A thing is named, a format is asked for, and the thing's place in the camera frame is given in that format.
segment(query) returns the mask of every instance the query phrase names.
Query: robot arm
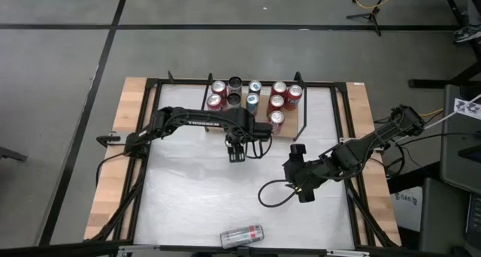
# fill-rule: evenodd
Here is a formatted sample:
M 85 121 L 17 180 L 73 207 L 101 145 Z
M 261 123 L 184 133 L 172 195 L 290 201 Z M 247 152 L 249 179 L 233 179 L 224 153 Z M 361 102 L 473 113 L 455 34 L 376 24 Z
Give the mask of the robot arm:
M 144 156 L 143 144 L 163 138 L 174 133 L 182 125 L 219 127 L 227 133 L 225 143 L 228 145 L 230 162 L 245 160 L 242 144 L 252 141 L 268 141 L 272 125 L 256 122 L 255 117 L 244 108 L 232 108 L 226 111 L 190 110 L 182 107 L 164 107 L 158 110 L 151 123 L 140 133 L 131 133 L 126 140 L 126 152 L 129 156 Z
M 288 186 L 295 190 L 301 203 L 314 201 L 313 190 L 325 181 L 340 181 L 359 175 L 375 148 L 394 137 L 417 136 L 423 132 L 424 125 L 424 120 L 411 107 L 401 105 L 392 110 L 388 123 L 362 139 L 332 147 L 317 160 L 305 162 L 305 145 L 293 144 L 289 160 L 283 164 L 290 183 Z

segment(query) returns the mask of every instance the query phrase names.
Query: can lid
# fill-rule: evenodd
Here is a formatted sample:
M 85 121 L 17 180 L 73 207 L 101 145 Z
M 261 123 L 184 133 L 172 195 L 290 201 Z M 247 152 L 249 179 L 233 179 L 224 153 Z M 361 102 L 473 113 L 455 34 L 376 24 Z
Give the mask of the can lid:
M 216 80 L 212 83 L 212 90 L 214 92 L 221 92 L 225 89 L 225 83 L 221 80 Z
M 282 105 L 284 105 L 284 98 L 280 95 L 272 95 L 271 104 L 275 107 L 282 107 Z
M 259 91 L 261 87 L 262 87 L 261 83 L 257 80 L 253 80 L 249 83 L 249 89 L 255 92 Z
M 209 106 L 217 106 L 218 104 L 220 104 L 221 100 L 222 97 L 220 95 L 212 94 L 209 95 L 209 97 L 207 98 L 207 104 Z
M 259 103 L 259 96 L 255 93 L 250 93 L 247 96 L 247 103 L 249 104 L 257 104 Z
M 285 92 L 287 90 L 287 85 L 283 81 L 277 81 L 274 83 L 273 88 L 276 92 Z
M 302 88 L 299 85 L 292 85 L 289 87 L 289 93 L 293 96 L 302 95 Z
M 232 88 L 237 88 L 242 86 L 242 80 L 240 77 L 231 77 L 228 79 L 228 84 Z
M 241 96 L 236 93 L 230 94 L 227 97 L 227 102 L 231 105 L 239 104 L 241 102 Z
M 271 113 L 271 121 L 275 123 L 282 123 L 284 122 L 284 113 L 275 110 Z

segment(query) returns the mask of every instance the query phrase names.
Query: soda can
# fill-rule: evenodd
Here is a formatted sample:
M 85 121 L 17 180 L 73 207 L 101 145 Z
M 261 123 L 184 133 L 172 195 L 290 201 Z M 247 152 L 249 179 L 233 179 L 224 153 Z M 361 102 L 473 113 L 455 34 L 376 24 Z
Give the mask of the soda can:
M 218 94 L 209 95 L 207 98 L 207 109 L 212 111 L 221 111 L 222 110 L 222 96 Z
M 232 93 L 227 96 L 227 108 L 241 107 L 241 96 Z
M 249 83 L 249 93 L 261 94 L 262 85 L 259 81 L 253 80 Z
M 273 95 L 271 99 L 269 99 L 268 105 L 268 113 L 267 115 L 271 114 L 271 112 L 275 110 L 280 110 L 284 105 L 284 98 L 280 95 Z
M 229 95 L 232 93 L 242 95 L 242 80 L 240 77 L 231 77 L 228 79 L 227 85 Z
M 287 90 L 286 102 L 284 108 L 286 110 L 295 110 L 298 107 L 298 103 L 301 100 L 302 88 L 299 85 L 292 85 Z
M 280 95 L 282 96 L 283 98 L 286 97 L 286 93 L 287 93 L 287 85 L 282 82 L 282 81 L 277 81 L 275 82 L 274 84 L 272 84 L 272 88 L 271 88 L 271 97 L 273 95 Z
M 278 110 L 273 111 L 271 115 L 269 115 L 269 121 L 271 121 L 272 125 L 272 134 L 279 134 L 284 123 L 284 113 Z
M 214 81 L 210 89 L 212 90 L 212 93 L 220 95 L 223 98 L 227 97 L 227 86 L 225 86 L 225 83 L 221 80 Z
M 255 93 L 250 93 L 246 98 L 246 109 L 253 115 L 256 115 L 258 104 L 259 96 Z
M 220 234 L 220 243 L 224 249 L 242 246 L 262 239 L 264 239 L 264 231 L 260 225 L 237 228 Z

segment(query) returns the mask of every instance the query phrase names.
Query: concrete floor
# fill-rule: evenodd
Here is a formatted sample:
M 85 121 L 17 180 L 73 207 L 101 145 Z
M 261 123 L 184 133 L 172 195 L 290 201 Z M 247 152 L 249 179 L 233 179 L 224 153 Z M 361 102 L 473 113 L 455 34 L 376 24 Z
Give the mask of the concrete floor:
M 0 23 L 110 24 L 119 0 L 0 0 Z M 361 0 L 371 5 L 377 0 Z M 456 0 L 461 10 L 465 0 Z M 127 0 L 120 22 L 352 25 L 350 0 Z M 446 0 L 393 0 L 380 24 L 453 25 Z M 0 161 L 0 247 L 35 242 L 81 115 L 107 31 L 0 30 L 0 146 L 29 154 Z M 410 89 L 410 78 L 447 79 L 474 61 L 451 32 L 118 31 L 83 137 L 52 243 L 78 242 L 95 193 L 125 77 L 215 77 L 365 82 L 374 119 L 402 103 L 426 113 L 442 90 Z M 439 159 L 440 140 L 414 143 L 421 164 Z M 385 162 L 397 158 L 387 153 Z M 408 162 L 407 170 L 415 168 Z

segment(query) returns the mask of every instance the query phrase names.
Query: sticker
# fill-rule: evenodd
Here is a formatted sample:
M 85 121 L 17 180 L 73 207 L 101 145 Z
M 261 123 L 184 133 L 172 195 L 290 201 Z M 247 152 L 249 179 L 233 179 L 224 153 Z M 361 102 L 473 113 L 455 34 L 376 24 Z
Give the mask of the sticker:
M 460 110 L 458 113 L 464 114 L 469 117 L 481 119 L 481 105 L 476 103 L 470 103 L 469 101 L 455 99 L 454 111 Z

